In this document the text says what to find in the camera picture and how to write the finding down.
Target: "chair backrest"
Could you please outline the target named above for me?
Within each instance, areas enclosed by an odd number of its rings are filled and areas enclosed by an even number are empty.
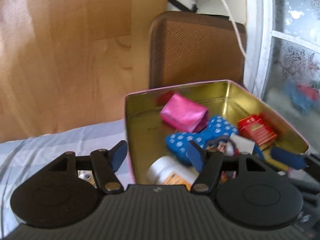
[[[245,27],[237,24],[246,44]],[[228,17],[167,11],[151,27],[150,88],[230,79],[243,84],[244,57]]]

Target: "pink wrapped package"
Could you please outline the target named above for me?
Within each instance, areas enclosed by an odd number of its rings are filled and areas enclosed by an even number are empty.
[[[184,132],[200,132],[208,125],[209,111],[180,94],[174,94],[160,112],[161,119]]]

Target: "blue polka dot bow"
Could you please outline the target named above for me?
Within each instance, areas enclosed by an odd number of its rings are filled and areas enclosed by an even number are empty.
[[[210,140],[225,135],[230,137],[232,133],[238,134],[238,129],[230,124],[220,115],[213,116],[206,129],[200,133],[174,133],[165,138],[165,142],[170,151],[172,151],[183,164],[191,165],[187,155],[187,144],[189,141],[195,141],[202,149]]]

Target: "striped bed sheet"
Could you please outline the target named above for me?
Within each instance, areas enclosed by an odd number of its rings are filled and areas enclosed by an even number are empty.
[[[6,237],[18,226],[10,208],[10,197],[16,187],[66,151],[74,151],[76,156],[84,156],[97,149],[111,149],[121,140],[125,140],[124,120],[1,143],[0,238]],[[135,183],[129,155],[116,176],[124,187]]]

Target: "orange label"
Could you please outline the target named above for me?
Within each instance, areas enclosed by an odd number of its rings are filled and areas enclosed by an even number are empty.
[[[185,179],[181,178],[178,174],[171,172],[170,175],[164,180],[164,185],[186,185],[187,190],[190,191],[192,184]]]

